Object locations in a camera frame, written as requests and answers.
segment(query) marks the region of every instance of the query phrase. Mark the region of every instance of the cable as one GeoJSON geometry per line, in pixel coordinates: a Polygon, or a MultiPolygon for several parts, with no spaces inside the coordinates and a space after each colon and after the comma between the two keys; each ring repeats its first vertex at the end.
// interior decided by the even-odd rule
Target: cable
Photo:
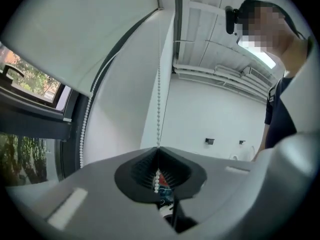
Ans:
{"type": "Polygon", "coordinates": [[[159,188],[158,190],[170,190],[170,191],[172,191],[172,189],[168,189],[168,188],[159,188]]]}

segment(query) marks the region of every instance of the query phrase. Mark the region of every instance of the gray surface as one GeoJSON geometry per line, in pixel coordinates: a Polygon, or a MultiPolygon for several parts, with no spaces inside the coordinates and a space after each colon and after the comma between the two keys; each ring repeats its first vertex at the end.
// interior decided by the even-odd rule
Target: gray surface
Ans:
{"type": "Polygon", "coordinates": [[[8,186],[5,190],[13,201],[19,200],[26,206],[32,207],[39,198],[58,183],[58,180],[48,180],[36,184],[8,186]]]}
{"type": "Polygon", "coordinates": [[[205,221],[217,211],[248,176],[244,173],[227,171],[226,167],[236,167],[250,171],[254,165],[253,162],[195,155],[176,148],[167,147],[167,149],[199,164],[207,173],[207,181],[201,191],[194,198],[180,202],[185,215],[192,217],[198,223],[205,221]]]}
{"type": "Polygon", "coordinates": [[[88,195],[65,228],[84,239],[154,239],[175,236],[155,204],[136,203],[116,186],[115,171],[122,163],[149,149],[137,150],[86,165],[41,198],[33,210],[46,218],[74,188],[88,195]]]}
{"type": "Polygon", "coordinates": [[[262,151],[255,163],[215,159],[169,148],[206,169],[200,193],[182,200],[187,216],[200,222],[176,234],[153,204],[136,203],[117,188],[118,166],[148,149],[85,166],[34,207],[47,217],[74,188],[88,191],[65,232],[84,239],[258,239],[284,223],[303,200],[319,169],[320,133],[296,134],[262,151]],[[231,166],[248,174],[225,171],[231,166]]]}
{"type": "Polygon", "coordinates": [[[267,237],[303,200],[320,167],[319,150],[318,132],[296,134],[262,151],[246,180],[210,218],[167,239],[267,237]]]}
{"type": "Polygon", "coordinates": [[[28,206],[24,205],[19,200],[14,202],[17,210],[21,213],[25,221],[28,223],[27,226],[32,226],[38,233],[42,239],[47,240],[79,240],[81,238],[75,237],[72,234],[68,234],[66,232],[62,232],[50,224],[46,223],[41,217],[39,217],[33,210],[31,210],[28,206]]]}

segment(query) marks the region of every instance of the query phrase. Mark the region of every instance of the ceiling light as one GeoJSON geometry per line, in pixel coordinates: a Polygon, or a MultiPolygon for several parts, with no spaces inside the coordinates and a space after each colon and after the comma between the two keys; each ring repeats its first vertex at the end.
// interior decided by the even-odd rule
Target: ceiling light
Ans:
{"type": "Polygon", "coordinates": [[[265,63],[270,69],[272,69],[276,63],[263,51],[260,50],[260,47],[255,47],[253,42],[245,40],[243,37],[238,39],[236,42],[240,47],[246,49],[248,52],[256,56],[263,63],[265,63]]]}

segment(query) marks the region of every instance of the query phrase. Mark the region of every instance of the tree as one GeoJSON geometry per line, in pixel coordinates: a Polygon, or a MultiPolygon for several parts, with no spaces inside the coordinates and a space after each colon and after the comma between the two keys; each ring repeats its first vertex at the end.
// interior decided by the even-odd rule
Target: tree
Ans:
{"type": "Polygon", "coordinates": [[[16,72],[9,70],[8,75],[13,78],[13,83],[35,94],[43,96],[46,91],[50,89],[55,90],[60,84],[57,80],[36,69],[16,54],[14,54],[14,61],[12,61],[11,64],[21,70],[24,74],[24,77],[21,77],[16,72]]]}
{"type": "Polygon", "coordinates": [[[46,141],[12,134],[0,134],[0,173],[6,186],[17,186],[25,171],[32,184],[47,181],[46,141]]]}

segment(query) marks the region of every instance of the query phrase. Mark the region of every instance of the black shirt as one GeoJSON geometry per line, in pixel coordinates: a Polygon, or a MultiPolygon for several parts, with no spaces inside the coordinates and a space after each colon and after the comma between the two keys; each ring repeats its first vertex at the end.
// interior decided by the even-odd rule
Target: black shirt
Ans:
{"type": "MultiPolygon", "coordinates": [[[[307,56],[310,53],[311,47],[312,41],[311,38],[308,38],[307,56]]],[[[266,149],[273,148],[279,141],[297,132],[289,112],[280,99],[280,95],[288,87],[292,79],[293,77],[281,78],[269,91],[264,120],[264,123],[269,125],[265,138],[266,149]]]]}

